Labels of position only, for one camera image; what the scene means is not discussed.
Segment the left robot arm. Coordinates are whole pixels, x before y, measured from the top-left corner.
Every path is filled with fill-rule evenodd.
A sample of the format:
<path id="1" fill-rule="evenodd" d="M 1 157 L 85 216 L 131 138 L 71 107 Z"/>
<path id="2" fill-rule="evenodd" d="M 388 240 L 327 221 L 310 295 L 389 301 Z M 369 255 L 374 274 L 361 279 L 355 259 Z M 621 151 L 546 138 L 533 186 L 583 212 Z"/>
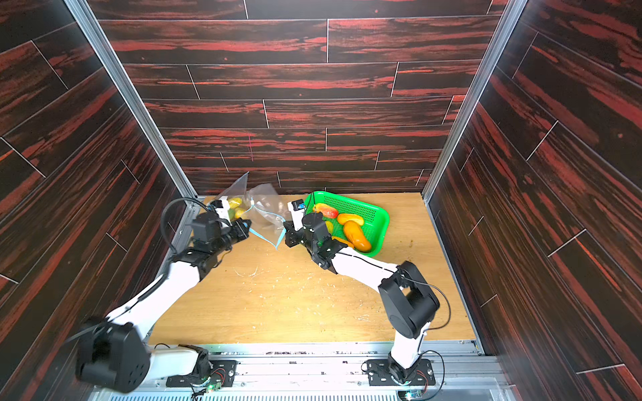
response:
<path id="1" fill-rule="evenodd" d="M 220 221 L 212 212 L 192 222 L 192 244 L 167 270 L 105 318 L 89 319 L 77 334 L 76 378 L 128 394 L 146 381 L 170 379 L 202 387 L 214 375 L 207 350 L 179 345 L 150 349 L 145 337 L 159 318 L 218 266 L 224 252 L 248 239 L 251 222 Z"/>

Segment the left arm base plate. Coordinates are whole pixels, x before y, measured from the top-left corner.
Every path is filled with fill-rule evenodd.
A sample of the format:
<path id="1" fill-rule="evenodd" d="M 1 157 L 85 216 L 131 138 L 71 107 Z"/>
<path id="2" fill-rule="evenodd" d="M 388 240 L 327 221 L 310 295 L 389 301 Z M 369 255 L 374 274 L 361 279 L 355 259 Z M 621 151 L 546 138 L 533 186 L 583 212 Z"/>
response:
<path id="1" fill-rule="evenodd" d="M 210 360 L 198 362 L 195 369 L 187 375 L 170 376 L 166 386 L 170 389 L 190 389 L 219 391 L 234 384 L 238 362 L 236 360 Z"/>

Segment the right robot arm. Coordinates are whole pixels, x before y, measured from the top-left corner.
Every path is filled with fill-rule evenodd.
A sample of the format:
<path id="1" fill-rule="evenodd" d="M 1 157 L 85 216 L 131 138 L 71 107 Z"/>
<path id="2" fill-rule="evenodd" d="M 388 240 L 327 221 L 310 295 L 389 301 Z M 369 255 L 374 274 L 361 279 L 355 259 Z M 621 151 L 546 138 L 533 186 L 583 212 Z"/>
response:
<path id="1" fill-rule="evenodd" d="M 421 345 L 441 307 L 433 288 L 411 262 L 381 262 L 335 240 L 319 213 L 298 211 L 292 217 L 284 222 L 288 247 L 305 247 L 320 268 L 350 277 L 379 293 L 396 331 L 388 356 L 389 368 L 398 381 L 406 380 L 419 365 Z"/>

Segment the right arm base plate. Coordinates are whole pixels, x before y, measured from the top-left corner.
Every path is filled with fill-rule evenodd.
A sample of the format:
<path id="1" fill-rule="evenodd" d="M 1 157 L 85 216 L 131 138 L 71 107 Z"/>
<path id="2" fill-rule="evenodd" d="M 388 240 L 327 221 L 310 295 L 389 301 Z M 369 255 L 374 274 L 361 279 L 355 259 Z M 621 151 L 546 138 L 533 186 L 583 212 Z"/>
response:
<path id="1" fill-rule="evenodd" d="M 428 359 L 418 359 L 405 369 L 392 358 L 368 359 L 361 364 L 361 371 L 367 376 L 371 387 L 424 386 L 436 384 L 435 374 Z"/>

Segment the clear zip bag blue zipper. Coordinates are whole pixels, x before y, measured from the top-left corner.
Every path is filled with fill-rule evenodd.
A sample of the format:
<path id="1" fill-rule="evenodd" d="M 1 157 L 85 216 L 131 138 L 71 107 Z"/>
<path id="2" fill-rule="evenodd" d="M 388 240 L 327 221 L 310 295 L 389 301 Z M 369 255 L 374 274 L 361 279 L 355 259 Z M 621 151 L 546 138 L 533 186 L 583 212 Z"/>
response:
<path id="1" fill-rule="evenodd" d="M 247 180 L 248 173 L 245 173 L 215 199 L 221 199 L 223 196 L 227 197 L 227 200 L 229 201 L 231 207 L 230 223 L 235 222 L 235 220 L 237 220 L 238 218 L 243 217 L 243 215 L 247 211 Z"/>

